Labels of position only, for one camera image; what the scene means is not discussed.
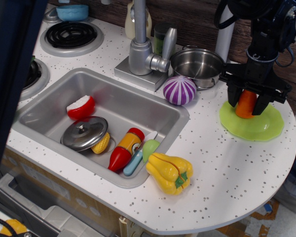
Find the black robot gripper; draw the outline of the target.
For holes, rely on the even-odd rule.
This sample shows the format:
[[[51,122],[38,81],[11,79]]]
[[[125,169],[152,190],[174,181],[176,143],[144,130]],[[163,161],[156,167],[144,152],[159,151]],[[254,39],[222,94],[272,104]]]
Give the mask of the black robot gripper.
[[[224,63],[219,80],[225,82],[228,87],[228,102],[232,107],[237,105],[244,89],[257,94],[252,115],[259,116],[270,102],[285,103],[292,86],[273,70],[279,52],[258,55],[247,49],[246,54],[245,64]]]

